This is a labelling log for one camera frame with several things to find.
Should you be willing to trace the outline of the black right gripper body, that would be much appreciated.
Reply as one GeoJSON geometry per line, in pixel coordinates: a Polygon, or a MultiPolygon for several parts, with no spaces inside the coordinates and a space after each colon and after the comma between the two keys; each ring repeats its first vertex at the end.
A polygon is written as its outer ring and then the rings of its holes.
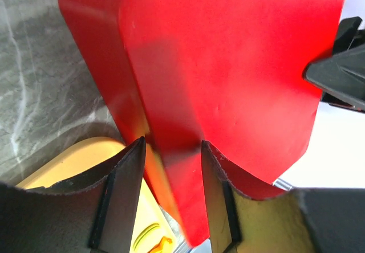
{"type": "Polygon", "coordinates": [[[343,19],[339,23],[332,49],[333,55],[363,44],[363,30],[359,29],[362,21],[363,19],[360,17],[351,17],[343,19]]]}

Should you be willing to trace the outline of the red box lid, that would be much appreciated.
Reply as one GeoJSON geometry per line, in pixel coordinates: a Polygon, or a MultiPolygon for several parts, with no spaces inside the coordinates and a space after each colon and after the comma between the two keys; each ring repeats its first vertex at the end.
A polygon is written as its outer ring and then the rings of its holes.
{"type": "Polygon", "coordinates": [[[209,236],[201,142],[271,185],[305,153],[344,0],[58,0],[124,141],[191,246],[209,236]]]}

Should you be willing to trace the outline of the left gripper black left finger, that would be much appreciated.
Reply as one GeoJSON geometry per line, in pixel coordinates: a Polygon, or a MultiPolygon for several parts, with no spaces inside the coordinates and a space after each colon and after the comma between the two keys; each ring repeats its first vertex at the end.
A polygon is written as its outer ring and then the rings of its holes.
{"type": "Polygon", "coordinates": [[[1,251],[128,252],[145,154],[141,137],[48,188],[1,183],[1,251]]]}

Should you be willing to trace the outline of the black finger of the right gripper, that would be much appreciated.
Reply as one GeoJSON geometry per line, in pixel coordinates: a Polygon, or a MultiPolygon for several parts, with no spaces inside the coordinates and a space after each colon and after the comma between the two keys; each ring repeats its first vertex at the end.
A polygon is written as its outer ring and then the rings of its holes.
{"type": "Polygon", "coordinates": [[[364,45],[310,63],[303,77],[323,92],[364,110],[364,45]]]}

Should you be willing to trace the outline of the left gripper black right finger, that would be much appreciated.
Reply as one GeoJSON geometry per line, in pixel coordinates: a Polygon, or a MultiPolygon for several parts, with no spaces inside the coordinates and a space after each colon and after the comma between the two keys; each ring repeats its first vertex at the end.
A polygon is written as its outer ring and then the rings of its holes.
{"type": "Polygon", "coordinates": [[[363,252],[364,190],[282,190],[209,141],[201,167],[213,252],[363,252]]]}

